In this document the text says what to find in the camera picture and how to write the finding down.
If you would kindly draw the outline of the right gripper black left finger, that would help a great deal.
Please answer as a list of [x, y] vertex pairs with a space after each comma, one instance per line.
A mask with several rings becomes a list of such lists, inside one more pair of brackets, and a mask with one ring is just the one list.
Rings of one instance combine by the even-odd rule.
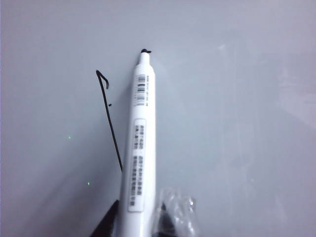
[[90, 237], [112, 237], [118, 215], [119, 200], [115, 200]]

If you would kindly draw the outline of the right gripper plastic-wrapped right finger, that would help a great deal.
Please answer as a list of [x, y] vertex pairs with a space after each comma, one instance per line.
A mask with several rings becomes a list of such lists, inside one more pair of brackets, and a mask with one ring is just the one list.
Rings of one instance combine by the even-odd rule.
[[179, 189], [163, 189], [153, 215], [154, 237], [198, 237], [196, 200]]

